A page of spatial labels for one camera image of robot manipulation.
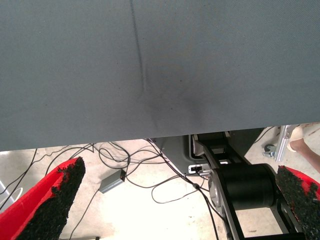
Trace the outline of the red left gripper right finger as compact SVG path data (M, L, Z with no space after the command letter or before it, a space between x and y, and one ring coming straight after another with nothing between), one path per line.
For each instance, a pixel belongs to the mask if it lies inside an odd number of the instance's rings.
M280 165L276 184L307 240L320 238L320 183L296 169Z

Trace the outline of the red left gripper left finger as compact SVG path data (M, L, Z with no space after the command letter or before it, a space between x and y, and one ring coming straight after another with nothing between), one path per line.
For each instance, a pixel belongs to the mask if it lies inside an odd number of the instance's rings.
M69 159L55 167L0 214L0 238L59 239L85 173L82 157Z

